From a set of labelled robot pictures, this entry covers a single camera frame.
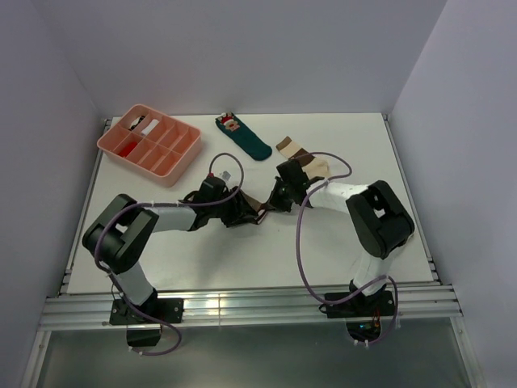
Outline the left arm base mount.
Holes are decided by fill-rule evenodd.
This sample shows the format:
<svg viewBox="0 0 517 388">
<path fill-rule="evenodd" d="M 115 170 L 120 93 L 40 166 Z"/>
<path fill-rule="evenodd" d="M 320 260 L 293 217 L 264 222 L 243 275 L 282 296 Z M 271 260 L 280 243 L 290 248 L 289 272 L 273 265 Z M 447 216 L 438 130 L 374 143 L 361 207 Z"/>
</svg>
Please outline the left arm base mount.
<svg viewBox="0 0 517 388">
<path fill-rule="evenodd" d="M 126 326 L 126 341 L 129 347 L 146 350 L 156 346 L 165 327 L 181 323 L 183 318 L 182 298 L 162 299 L 154 290 L 141 305 L 130 306 L 125 297 L 114 299 L 111 305 L 109 324 Z"/>
</svg>

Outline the pink divided organizer tray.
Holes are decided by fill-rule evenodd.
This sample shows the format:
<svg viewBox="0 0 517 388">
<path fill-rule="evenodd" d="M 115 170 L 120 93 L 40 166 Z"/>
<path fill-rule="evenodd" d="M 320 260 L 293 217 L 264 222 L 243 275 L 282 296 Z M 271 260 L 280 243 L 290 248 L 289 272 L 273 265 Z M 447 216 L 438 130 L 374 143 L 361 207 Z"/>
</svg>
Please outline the pink divided organizer tray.
<svg viewBox="0 0 517 388">
<path fill-rule="evenodd" d="M 147 116 L 134 131 L 131 123 Z M 146 137 L 141 130 L 152 120 L 159 124 Z M 118 153 L 129 142 L 137 147 L 127 158 Z M 97 146 L 112 161 L 165 188 L 173 187 L 200 154 L 201 131 L 179 119 L 143 104 L 132 106 L 97 141 Z"/>
</svg>

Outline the red rolled item in tray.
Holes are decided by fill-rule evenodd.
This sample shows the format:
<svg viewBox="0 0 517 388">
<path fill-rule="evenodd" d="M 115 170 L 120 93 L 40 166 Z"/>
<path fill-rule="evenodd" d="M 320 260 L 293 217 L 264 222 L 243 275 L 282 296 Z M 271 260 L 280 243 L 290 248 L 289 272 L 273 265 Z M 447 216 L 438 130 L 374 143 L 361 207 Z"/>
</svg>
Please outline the red rolled item in tray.
<svg viewBox="0 0 517 388">
<path fill-rule="evenodd" d="M 125 145 L 125 147 L 123 149 L 120 150 L 118 155 L 121 158 L 127 158 L 131 154 L 131 152 L 137 147 L 137 145 L 138 145 L 138 143 L 135 141 L 129 142 L 128 144 Z"/>
</svg>

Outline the striped beige brown sock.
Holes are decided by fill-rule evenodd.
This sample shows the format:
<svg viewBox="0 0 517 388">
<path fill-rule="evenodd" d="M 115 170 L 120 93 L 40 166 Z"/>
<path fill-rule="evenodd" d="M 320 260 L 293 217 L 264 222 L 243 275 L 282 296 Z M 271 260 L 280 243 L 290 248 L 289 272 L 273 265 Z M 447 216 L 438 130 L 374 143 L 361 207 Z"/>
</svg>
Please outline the striped beige brown sock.
<svg viewBox="0 0 517 388">
<path fill-rule="evenodd" d="M 286 159 L 296 159 L 300 163 L 303 172 L 310 179 L 330 177 L 329 163 L 323 158 L 310 154 L 290 137 L 285 137 L 275 147 Z"/>
</svg>

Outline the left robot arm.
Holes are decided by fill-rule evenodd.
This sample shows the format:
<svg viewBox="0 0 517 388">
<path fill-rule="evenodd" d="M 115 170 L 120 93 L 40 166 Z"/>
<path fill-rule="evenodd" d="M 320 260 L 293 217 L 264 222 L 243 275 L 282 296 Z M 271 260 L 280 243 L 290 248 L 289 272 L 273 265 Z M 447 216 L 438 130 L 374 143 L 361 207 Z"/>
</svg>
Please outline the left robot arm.
<svg viewBox="0 0 517 388">
<path fill-rule="evenodd" d="M 132 197 L 119 194 L 82 236 L 82 245 L 92 254 L 99 249 L 98 264 L 112 274 L 130 301 L 128 313 L 139 323 L 159 315 L 157 290 L 148 282 L 139 264 L 152 233 L 198 230 L 215 218 L 226 227 L 257 223 L 260 206 L 242 190 L 229 189 L 226 182 L 208 175 L 200 188 L 189 193 L 180 205 L 141 207 Z"/>
</svg>

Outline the aluminium front rail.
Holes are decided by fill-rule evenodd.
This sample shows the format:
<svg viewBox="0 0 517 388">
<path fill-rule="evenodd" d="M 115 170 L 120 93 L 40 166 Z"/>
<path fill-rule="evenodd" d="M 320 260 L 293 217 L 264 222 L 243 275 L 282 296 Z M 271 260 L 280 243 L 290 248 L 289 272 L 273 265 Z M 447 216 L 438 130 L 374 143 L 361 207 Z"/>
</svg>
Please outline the aluminium front rail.
<svg viewBox="0 0 517 388">
<path fill-rule="evenodd" d="M 328 323 L 319 303 L 302 288 L 251 291 L 162 293 L 161 298 L 182 298 L 179 327 L 224 327 L 296 323 Z M 61 295 L 49 298 L 40 316 L 40 331 L 112 329 L 108 323 L 109 294 Z M 450 285 L 401 285 L 400 319 L 457 318 L 462 315 Z"/>
</svg>

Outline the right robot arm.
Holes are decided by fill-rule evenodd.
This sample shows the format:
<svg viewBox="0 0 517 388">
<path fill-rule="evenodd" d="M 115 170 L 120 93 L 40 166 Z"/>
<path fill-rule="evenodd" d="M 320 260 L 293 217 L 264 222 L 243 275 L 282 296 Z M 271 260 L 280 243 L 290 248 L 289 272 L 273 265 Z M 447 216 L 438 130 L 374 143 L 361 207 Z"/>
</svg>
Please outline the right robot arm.
<svg viewBox="0 0 517 388">
<path fill-rule="evenodd" d="M 296 225 L 296 260 L 302 282 L 313 293 L 301 262 L 301 221 L 306 207 L 329 209 L 348 215 L 362 247 L 359 268 L 350 283 L 351 309 L 369 314 L 385 291 L 389 269 L 408 240 L 415 225 L 393 189 L 384 180 L 369 185 L 339 183 L 333 177 L 309 178 L 294 159 L 277 166 L 279 175 L 264 205 L 273 212 L 289 212 L 300 206 Z"/>
</svg>

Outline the white rolled item in tray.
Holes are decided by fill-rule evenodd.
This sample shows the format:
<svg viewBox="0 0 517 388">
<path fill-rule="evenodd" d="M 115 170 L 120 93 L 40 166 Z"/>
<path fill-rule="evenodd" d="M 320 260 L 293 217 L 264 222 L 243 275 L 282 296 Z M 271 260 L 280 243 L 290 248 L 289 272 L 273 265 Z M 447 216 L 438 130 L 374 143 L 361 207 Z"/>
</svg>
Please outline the white rolled item in tray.
<svg viewBox="0 0 517 388">
<path fill-rule="evenodd" d="M 159 124 L 158 119 L 152 119 L 142 130 L 141 136 L 146 137 Z"/>
</svg>

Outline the black item in tray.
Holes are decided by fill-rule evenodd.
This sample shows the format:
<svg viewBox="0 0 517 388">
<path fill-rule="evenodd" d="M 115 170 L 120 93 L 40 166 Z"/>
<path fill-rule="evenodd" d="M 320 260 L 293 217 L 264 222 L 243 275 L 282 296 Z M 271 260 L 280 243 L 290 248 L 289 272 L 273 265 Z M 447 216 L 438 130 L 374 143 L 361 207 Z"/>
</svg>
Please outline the black item in tray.
<svg viewBox="0 0 517 388">
<path fill-rule="evenodd" d="M 138 119 L 135 119 L 129 126 L 129 130 L 134 131 L 136 128 L 138 128 L 141 125 L 141 122 L 144 121 L 146 118 L 147 118 L 147 116 L 140 116 Z"/>
</svg>

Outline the dark green Christmas sock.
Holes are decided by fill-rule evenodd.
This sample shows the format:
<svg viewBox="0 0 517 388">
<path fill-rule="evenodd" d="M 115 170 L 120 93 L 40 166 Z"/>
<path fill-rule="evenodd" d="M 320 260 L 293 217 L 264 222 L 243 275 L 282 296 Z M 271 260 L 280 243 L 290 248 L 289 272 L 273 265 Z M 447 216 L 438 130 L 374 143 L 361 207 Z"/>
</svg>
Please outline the dark green Christmas sock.
<svg viewBox="0 0 517 388">
<path fill-rule="evenodd" d="M 217 128 L 253 160 L 261 162 L 271 157 L 272 149 L 232 112 L 215 119 Z"/>
</svg>

